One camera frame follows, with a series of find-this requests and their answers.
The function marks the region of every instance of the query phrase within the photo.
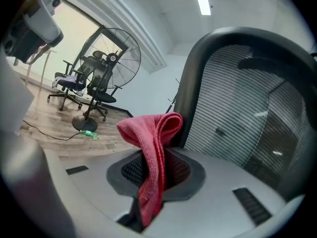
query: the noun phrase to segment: chair seat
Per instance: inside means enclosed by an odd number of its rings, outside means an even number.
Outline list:
[[[65,74],[63,74],[61,72],[56,72],[55,78],[57,78],[57,77],[66,77],[66,76],[65,76]],[[74,89],[74,90],[83,90],[86,87],[85,84],[82,84],[82,85],[79,85],[79,87],[77,89],[75,89],[75,85],[76,85],[75,82],[69,82],[69,81],[62,80],[62,79],[58,81],[58,85],[61,85],[62,87]]]
[[[96,94],[96,100],[98,101],[102,101],[102,102],[106,102],[106,103],[114,103],[116,102],[117,100],[111,96],[110,94],[108,93],[101,93],[101,92],[98,92]]]

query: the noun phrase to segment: white wall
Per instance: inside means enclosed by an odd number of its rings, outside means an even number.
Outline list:
[[[167,55],[167,67],[148,73],[142,66],[135,78],[118,89],[111,105],[128,110],[133,116],[165,113],[177,93],[178,83],[185,65],[186,56]]]
[[[304,18],[290,0],[278,0],[272,29],[268,29],[310,51],[315,38]]]
[[[123,0],[149,32],[163,54],[174,46],[173,36],[168,31],[167,23],[159,16],[159,8],[153,0]]]

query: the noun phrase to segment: red towel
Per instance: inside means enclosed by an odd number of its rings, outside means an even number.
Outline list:
[[[148,164],[149,176],[139,190],[142,223],[150,224],[162,205],[162,193],[166,184],[163,146],[183,124],[182,116],[175,112],[129,118],[117,124],[123,139],[143,150]]]

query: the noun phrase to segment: mesh chair back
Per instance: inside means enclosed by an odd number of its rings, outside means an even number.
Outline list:
[[[81,71],[83,73],[81,80],[86,82],[88,76],[96,69],[98,69],[101,65],[101,60],[98,58],[95,58],[93,56],[85,58],[81,66],[78,68],[78,71]]]
[[[112,67],[109,66],[108,68],[103,67],[103,68],[94,70],[94,80],[92,81],[93,87],[98,86],[104,73],[107,73],[107,74],[100,83],[100,91],[106,91],[106,89],[108,88],[108,84],[112,76]]]
[[[216,47],[206,55],[201,70],[197,104],[184,147],[231,161],[291,199],[294,194],[285,188],[286,184],[291,184],[297,165],[305,168],[300,163],[304,156],[314,159],[317,133],[309,123],[303,91],[279,75],[284,75],[286,67],[291,68],[289,74],[292,69],[304,68],[296,67],[291,59],[285,65],[283,47],[273,53],[267,49],[266,40],[248,40],[248,45],[237,45],[239,41],[233,35],[233,40],[224,45],[213,42]],[[259,63],[241,66],[242,61],[252,58],[259,58],[262,64],[268,60],[270,68],[259,69]],[[271,73],[273,67],[281,73]],[[183,73],[181,85],[187,76]],[[182,114],[181,104],[177,106],[181,98],[176,100],[174,110]]]

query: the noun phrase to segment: ceiling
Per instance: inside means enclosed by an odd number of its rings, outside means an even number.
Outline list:
[[[314,38],[289,0],[209,0],[211,16],[202,16],[197,0],[153,0],[176,46],[193,44],[225,26],[249,26],[279,33],[311,49]]]
[[[119,27],[138,41],[149,72],[167,65],[166,55],[186,56],[205,34],[227,26],[278,33],[311,50],[315,40],[289,0],[209,0],[202,16],[197,0],[69,0],[108,27]]]

